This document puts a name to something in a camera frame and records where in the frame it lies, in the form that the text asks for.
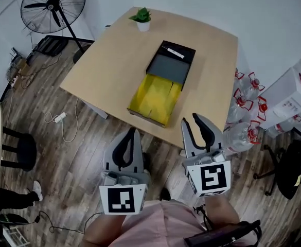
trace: electric fan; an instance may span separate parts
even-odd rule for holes
[[[73,58],[76,63],[89,46],[80,45],[70,25],[81,14],[84,5],[85,0],[22,0],[21,18],[30,30],[37,33],[53,33],[67,27],[79,47]]]

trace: yellow tray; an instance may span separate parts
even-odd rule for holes
[[[147,74],[134,94],[128,110],[165,127],[181,92],[182,85]]]

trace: black office chair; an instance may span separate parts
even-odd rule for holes
[[[276,155],[268,145],[264,145],[265,150],[269,151],[269,154],[274,163],[274,170],[265,174],[254,174],[254,179],[263,179],[270,175],[275,175],[272,187],[270,191],[266,191],[266,196],[271,196],[275,185],[287,199],[292,199],[301,184],[301,141],[294,140],[288,147],[287,151],[283,148],[279,150],[277,160]]]

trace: white flower pot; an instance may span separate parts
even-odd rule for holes
[[[150,27],[150,21],[149,22],[145,22],[145,23],[140,23],[140,22],[136,22],[136,24],[138,25],[138,28],[141,32],[145,32],[149,30]]]

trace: green succulent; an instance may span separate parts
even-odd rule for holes
[[[138,10],[138,13],[136,15],[133,15],[129,17],[129,19],[140,22],[140,23],[145,23],[149,22],[151,20],[150,17],[151,13],[148,11],[147,8],[141,8]]]

